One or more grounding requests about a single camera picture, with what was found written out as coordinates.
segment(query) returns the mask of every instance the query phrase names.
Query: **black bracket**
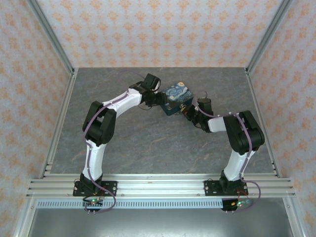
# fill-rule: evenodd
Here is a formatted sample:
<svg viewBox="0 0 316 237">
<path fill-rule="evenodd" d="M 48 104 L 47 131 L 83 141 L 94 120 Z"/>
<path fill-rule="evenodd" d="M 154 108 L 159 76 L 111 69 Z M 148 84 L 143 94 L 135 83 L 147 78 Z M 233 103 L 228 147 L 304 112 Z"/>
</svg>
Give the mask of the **black bracket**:
<svg viewBox="0 0 316 237">
<path fill-rule="evenodd" d="M 244 191 L 248 194 L 248 187 L 246 183 L 240 181 L 239 185 L 235 185 L 232 189 L 223 190 L 219 180 L 205 180 L 204 192 L 205 196 L 238 196 L 237 190 Z"/>
<path fill-rule="evenodd" d="M 101 181 L 101 185 L 105 189 L 109 190 L 114 196 L 117 194 L 118 182 L 117 181 Z M 76 181 L 73 191 L 74 197 L 108 197 L 111 196 L 109 193 L 99 190 L 96 193 L 93 193 L 91 189 L 83 184 L 82 181 Z"/>
</svg>

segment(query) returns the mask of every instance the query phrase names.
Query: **patterned wallpaper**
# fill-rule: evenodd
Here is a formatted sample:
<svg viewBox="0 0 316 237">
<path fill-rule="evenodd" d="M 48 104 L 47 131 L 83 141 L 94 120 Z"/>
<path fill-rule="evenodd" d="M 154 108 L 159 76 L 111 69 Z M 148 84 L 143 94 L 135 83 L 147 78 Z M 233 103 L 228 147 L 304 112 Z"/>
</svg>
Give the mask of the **patterned wallpaper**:
<svg viewBox="0 0 316 237">
<path fill-rule="evenodd" d="M 282 0 L 39 0 L 74 67 L 246 67 Z"/>
<path fill-rule="evenodd" d="M 25 0 L 0 1 L 0 236 L 38 178 L 68 73 Z"/>
<path fill-rule="evenodd" d="M 316 233 L 316 2 L 294 0 L 252 75 L 282 174 Z"/>
</svg>

